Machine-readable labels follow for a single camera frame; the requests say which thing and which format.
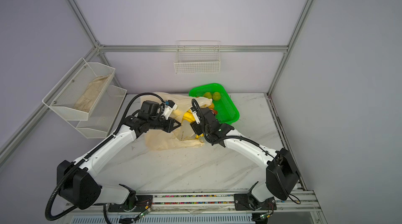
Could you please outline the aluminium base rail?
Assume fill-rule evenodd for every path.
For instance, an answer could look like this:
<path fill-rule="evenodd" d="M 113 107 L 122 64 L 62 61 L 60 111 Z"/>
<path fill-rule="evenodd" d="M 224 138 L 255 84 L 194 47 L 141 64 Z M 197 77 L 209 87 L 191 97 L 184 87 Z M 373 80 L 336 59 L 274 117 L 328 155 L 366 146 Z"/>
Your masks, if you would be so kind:
<path fill-rule="evenodd" d="M 75 210 L 58 220 L 60 224 L 325 224 L 313 191 L 299 186 L 287 200 L 267 200 L 255 210 L 240 192 L 154 193 L 151 203 L 139 195 L 141 205 L 134 212 L 116 206 L 92 206 Z"/>

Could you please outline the upper white mesh shelf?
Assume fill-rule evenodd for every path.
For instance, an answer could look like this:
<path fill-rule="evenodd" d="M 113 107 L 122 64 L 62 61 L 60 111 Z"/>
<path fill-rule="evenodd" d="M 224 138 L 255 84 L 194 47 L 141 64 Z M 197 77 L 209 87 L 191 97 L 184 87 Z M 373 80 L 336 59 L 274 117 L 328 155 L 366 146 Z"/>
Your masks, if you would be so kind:
<path fill-rule="evenodd" d="M 89 83 L 98 76 L 106 75 L 111 76 L 90 112 L 75 110 L 73 108 L 74 104 L 84 93 Z M 70 72 L 43 98 L 42 103 L 66 121 L 88 120 L 114 76 L 115 68 L 101 63 L 87 62 L 84 58 L 81 58 L 70 69 Z"/>

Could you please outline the lower white mesh shelf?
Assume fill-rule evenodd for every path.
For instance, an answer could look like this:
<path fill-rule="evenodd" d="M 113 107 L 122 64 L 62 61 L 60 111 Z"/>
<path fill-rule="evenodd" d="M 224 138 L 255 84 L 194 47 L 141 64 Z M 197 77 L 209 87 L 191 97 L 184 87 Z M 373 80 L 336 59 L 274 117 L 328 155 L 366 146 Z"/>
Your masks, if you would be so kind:
<path fill-rule="evenodd" d="M 109 85 L 88 120 L 79 121 L 75 129 L 84 137 L 106 138 L 126 97 L 127 90 Z"/>

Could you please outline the green fake pear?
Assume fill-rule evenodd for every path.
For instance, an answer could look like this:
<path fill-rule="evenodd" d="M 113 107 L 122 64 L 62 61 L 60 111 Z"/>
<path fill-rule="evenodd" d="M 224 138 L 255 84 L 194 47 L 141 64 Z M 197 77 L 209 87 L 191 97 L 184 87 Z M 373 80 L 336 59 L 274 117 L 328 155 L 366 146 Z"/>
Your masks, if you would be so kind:
<path fill-rule="evenodd" d="M 210 92 L 206 92 L 203 94 L 203 97 L 207 98 L 207 99 L 212 99 L 213 95 Z"/>

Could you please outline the yellow fake banana bunch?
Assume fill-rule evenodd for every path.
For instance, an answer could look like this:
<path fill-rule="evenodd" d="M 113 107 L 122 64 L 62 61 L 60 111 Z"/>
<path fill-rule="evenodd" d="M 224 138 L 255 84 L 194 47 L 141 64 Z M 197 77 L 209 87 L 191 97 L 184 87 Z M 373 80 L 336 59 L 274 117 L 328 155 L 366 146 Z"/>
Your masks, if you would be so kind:
<path fill-rule="evenodd" d="M 195 117 L 193 116 L 193 113 L 191 110 L 188 110 L 186 113 L 183 115 L 183 120 L 188 121 L 189 123 L 195 122 Z M 196 139 L 199 139 L 200 137 L 203 137 L 204 134 L 201 135 L 196 135 Z"/>

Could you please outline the white mesh shelf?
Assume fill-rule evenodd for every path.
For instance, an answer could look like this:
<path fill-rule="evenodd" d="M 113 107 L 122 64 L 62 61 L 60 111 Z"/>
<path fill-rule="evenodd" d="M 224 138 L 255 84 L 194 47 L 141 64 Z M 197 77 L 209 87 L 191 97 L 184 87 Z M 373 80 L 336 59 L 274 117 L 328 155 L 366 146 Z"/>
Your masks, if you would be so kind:
<path fill-rule="evenodd" d="M 88 120 L 79 121 L 75 129 L 84 137 L 106 138 L 126 97 L 127 90 L 109 85 Z"/>
<path fill-rule="evenodd" d="M 90 112 L 75 110 L 73 108 L 74 104 L 84 93 L 89 83 L 98 76 L 106 75 L 111 76 Z M 84 58 L 81 58 L 70 69 L 70 72 L 43 98 L 42 103 L 66 121 L 88 120 L 114 76 L 115 68 L 101 63 L 87 62 Z"/>

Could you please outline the folded beige bags in shelf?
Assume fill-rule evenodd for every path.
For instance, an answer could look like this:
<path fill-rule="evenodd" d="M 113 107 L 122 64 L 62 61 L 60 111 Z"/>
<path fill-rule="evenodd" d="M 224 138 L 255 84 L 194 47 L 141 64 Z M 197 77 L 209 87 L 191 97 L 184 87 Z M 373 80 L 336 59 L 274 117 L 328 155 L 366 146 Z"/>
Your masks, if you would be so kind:
<path fill-rule="evenodd" d="M 110 76 L 111 75 L 98 76 L 94 80 L 92 80 L 87 86 L 84 93 L 74 104 L 73 108 L 78 111 L 89 113 L 106 82 L 109 80 Z"/>

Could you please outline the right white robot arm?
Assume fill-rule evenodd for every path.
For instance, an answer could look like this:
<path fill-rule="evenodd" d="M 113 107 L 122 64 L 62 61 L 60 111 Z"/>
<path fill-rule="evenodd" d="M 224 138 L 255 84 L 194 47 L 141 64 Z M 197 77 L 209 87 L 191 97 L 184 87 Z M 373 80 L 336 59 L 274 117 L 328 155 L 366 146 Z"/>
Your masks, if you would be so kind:
<path fill-rule="evenodd" d="M 299 203 L 292 190 L 300 179 L 300 171 L 287 149 L 275 150 L 245 137 L 233 126 L 220 123 L 208 108 L 193 106 L 189 111 L 194 117 L 191 127 L 195 134 L 203 135 L 211 145 L 221 145 L 243 155 L 265 171 L 265 181 L 256 182 L 249 189 L 248 201 L 252 207 L 273 197 Z"/>

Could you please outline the green fake round fruit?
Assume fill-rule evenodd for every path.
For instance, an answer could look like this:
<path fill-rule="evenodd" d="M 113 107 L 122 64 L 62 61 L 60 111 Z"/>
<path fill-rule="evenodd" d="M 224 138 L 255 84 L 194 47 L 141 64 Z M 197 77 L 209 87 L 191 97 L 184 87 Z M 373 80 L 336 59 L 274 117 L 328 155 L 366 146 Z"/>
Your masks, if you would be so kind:
<path fill-rule="evenodd" d="M 219 92 L 214 92 L 214 93 L 212 94 L 212 99 L 213 99 L 214 101 L 219 101 L 221 98 L 222 98 L 222 96 L 221 96 L 221 94 L 220 94 Z"/>

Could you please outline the green plastic basket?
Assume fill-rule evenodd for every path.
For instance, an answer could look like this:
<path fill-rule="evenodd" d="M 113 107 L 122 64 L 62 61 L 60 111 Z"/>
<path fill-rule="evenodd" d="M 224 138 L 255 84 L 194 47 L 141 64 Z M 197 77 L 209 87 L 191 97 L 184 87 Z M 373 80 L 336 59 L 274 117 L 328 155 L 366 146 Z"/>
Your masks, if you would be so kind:
<path fill-rule="evenodd" d="M 188 95 L 192 97 L 199 97 L 203 96 L 207 92 L 210 94 L 218 92 L 221 95 L 220 100 L 213 101 L 215 106 L 214 109 L 218 112 L 216 118 L 220 123 L 232 124 L 239 119 L 240 113 L 238 109 L 234 105 L 225 88 L 218 83 L 210 83 L 192 88 L 188 92 Z"/>

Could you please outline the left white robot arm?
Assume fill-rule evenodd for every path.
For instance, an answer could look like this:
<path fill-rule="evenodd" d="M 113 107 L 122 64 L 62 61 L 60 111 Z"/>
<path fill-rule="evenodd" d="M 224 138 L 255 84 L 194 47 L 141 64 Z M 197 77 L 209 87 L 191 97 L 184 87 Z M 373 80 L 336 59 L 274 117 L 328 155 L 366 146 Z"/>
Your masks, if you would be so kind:
<path fill-rule="evenodd" d="M 159 104 L 144 101 L 141 108 L 128 115 L 116 131 L 91 151 L 73 162 L 64 161 L 57 167 L 57 194 L 74 207 L 87 209 L 95 204 L 120 204 L 134 208 L 136 192 L 126 185 L 101 185 L 95 179 L 112 158 L 149 130 L 170 133 L 180 127 L 171 117 L 178 105 L 172 100 Z"/>

